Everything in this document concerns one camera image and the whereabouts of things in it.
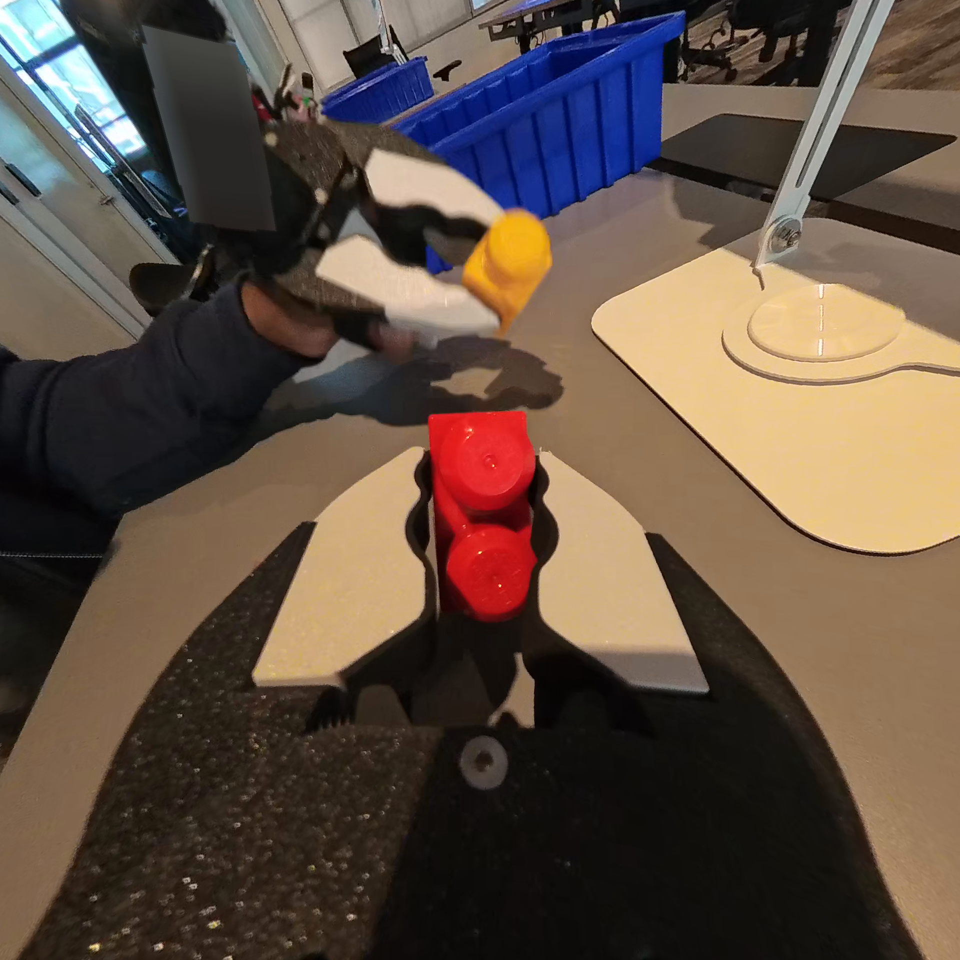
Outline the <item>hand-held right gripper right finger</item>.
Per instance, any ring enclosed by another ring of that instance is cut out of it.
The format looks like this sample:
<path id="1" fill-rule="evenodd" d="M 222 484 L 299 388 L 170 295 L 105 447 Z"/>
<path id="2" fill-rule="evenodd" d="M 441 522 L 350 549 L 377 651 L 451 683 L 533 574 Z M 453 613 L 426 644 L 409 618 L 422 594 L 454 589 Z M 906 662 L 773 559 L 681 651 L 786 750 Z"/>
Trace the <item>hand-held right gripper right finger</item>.
<path id="1" fill-rule="evenodd" d="M 533 543 L 534 625 L 631 688 L 711 690 L 642 522 L 549 450 L 537 458 Z"/>

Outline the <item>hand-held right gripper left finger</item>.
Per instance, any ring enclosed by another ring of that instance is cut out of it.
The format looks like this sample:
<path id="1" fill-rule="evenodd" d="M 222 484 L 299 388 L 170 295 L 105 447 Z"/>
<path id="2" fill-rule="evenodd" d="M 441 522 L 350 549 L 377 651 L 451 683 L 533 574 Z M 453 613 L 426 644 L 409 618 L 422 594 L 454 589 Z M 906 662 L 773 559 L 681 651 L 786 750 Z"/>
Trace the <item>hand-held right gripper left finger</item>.
<path id="1" fill-rule="evenodd" d="M 253 667 L 260 688 L 412 683 L 435 631 L 426 450 L 409 447 L 315 518 Z"/>

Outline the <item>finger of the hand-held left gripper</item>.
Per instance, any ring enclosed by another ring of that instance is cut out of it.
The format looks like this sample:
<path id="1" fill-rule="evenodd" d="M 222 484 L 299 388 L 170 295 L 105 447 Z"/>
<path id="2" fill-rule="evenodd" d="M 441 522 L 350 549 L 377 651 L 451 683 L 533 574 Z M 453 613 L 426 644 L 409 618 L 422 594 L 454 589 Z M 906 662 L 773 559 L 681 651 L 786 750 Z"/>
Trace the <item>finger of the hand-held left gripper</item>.
<path id="1" fill-rule="evenodd" d="M 394 327 L 418 337 L 490 337 L 502 329 L 498 313 L 466 287 L 438 280 L 425 267 L 400 264 L 360 233 L 320 252 L 315 275 L 376 305 Z"/>
<path id="2" fill-rule="evenodd" d="M 485 233 L 503 216 L 489 192 L 444 161 L 374 148 L 364 176 L 379 207 L 423 215 L 443 233 Z"/>

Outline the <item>yellow one-stud toy block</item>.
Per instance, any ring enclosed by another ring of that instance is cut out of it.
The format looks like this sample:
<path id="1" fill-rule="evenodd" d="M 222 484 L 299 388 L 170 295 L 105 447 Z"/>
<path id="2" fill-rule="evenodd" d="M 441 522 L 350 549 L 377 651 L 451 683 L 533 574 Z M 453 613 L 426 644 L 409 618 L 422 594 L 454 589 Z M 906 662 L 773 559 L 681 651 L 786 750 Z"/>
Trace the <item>yellow one-stud toy block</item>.
<path id="1" fill-rule="evenodd" d="M 462 267 L 462 285 L 487 305 L 506 332 L 554 264 L 544 221 L 526 208 L 510 208 L 477 243 Z"/>

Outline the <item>blue plastic bin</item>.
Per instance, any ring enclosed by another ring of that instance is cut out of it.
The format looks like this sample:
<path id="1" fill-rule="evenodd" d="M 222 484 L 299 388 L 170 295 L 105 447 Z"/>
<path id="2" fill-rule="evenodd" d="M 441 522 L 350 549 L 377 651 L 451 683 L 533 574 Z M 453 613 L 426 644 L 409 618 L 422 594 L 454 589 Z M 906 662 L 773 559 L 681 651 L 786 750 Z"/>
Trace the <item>blue plastic bin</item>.
<path id="1" fill-rule="evenodd" d="M 505 208 L 557 215 L 662 153 L 684 12 L 557 37 L 392 122 Z"/>
<path id="2" fill-rule="evenodd" d="M 426 56 L 392 61 L 330 91 L 320 112 L 343 122 L 381 123 L 435 96 Z"/>

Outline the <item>red two-stud toy block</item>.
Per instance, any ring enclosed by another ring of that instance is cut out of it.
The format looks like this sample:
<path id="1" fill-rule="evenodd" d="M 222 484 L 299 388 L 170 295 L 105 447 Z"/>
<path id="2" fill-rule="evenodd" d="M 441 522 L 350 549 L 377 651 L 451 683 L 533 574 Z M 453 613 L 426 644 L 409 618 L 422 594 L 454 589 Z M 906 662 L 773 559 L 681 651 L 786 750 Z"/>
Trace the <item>red two-stud toy block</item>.
<path id="1" fill-rule="evenodd" d="M 431 414 L 428 437 L 441 610 L 510 620 L 536 564 L 526 414 Z"/>

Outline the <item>person's left forearm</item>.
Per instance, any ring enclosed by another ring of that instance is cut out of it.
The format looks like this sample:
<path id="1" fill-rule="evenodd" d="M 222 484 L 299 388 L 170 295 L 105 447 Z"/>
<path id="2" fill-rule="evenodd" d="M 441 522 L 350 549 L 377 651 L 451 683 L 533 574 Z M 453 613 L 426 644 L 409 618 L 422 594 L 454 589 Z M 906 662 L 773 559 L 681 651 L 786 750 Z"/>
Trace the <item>person's left forearm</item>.
<path id="1" fill-rule="evenodd" d="M 131 345 L 69 360 L 2 349 L 2 548 L 93 553 L 129 509 L 216 465 L 315 355 L 262 332 L 234 280 L 169 305 Z"/>

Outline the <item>person's left hand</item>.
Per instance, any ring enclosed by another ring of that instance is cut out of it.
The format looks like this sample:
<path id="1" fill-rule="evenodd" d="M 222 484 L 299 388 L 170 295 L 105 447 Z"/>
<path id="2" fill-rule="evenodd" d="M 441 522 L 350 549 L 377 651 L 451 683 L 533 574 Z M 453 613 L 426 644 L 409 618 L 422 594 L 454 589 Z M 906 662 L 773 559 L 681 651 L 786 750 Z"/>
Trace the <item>person's left hand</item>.
<path id="1" fill-rule="evenodd" d="M 325 313 L 263 278 L 242 282 L 240 292 L 250 326 L 275 345 L 307 358 L 324 358 L 343 339 L 397 360 L 417 349 L 413 332 L 381 316 Z"/>

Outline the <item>person's dark pants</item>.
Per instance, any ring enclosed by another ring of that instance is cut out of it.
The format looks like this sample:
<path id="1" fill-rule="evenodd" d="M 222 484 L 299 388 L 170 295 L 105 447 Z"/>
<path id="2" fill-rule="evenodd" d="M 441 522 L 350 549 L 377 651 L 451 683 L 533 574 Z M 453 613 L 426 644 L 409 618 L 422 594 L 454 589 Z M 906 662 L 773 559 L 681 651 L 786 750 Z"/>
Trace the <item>person's dark pants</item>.
<path id="1" fill-rule="evenodd" d="M 2 726 L 30 711 L 116 527 L 69 494 L 2 487 Z"/>

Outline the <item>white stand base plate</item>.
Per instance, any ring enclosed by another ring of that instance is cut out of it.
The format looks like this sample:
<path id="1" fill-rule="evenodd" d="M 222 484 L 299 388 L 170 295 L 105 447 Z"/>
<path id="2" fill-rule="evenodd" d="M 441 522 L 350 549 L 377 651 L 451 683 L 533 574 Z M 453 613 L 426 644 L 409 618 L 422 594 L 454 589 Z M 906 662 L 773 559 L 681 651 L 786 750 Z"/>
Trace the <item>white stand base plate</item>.
<path id="1" fill-rule="evenodd" d="M 844 549 L 959 538 L 959 256 L 813 218 L 601 305 L 593 329 L 776 512 Z"/>

